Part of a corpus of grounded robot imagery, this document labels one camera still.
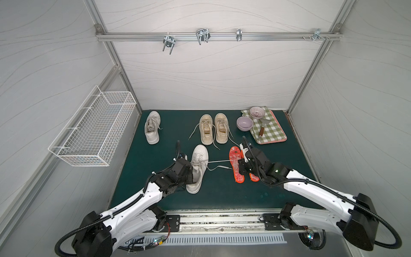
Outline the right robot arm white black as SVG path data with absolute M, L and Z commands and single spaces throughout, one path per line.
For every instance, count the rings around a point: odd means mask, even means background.
M 319 229 L 342 235 L 349 243 L 365 251 L 372 251 L 378 229 L 378 220 L 361 210 L 375 209 L 369 197 L 335 191 L 309 179 L 295 169 L 279 162 L 272 163 L 265 154 L 252 146 L 241 146 L 239 171 L 251 173 L 267 186 L 279 186 L 321 206 L 313 209 L 287 203 L 277 217 L 270 221 L 285 230 Z

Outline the beige sneaker with red insole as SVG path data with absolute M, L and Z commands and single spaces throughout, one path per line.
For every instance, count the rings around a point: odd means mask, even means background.
M 217 143 L 223 145 L 226 144 L 228 141 L 231 141 L 234 145 L 239 147 L 234 141 L 233 135 L 231 133 L 231 129 L 229 126 L 228 118 L 223 113 L 218 113 L 215 116 L 214 125 L 216 129 L 215 140 Z

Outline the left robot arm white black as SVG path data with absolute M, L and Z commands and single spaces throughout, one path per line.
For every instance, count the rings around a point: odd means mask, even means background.
M 162 231 L 166 212 L 159 206 L 165 197 L 193 180 L 191 163 L 179 158 L 159 173 L 152 174 L 142 190 L 101 214 L 89 213 L 73 235 L 77 257 L 109 257 L 117 248 L 146 231 Z

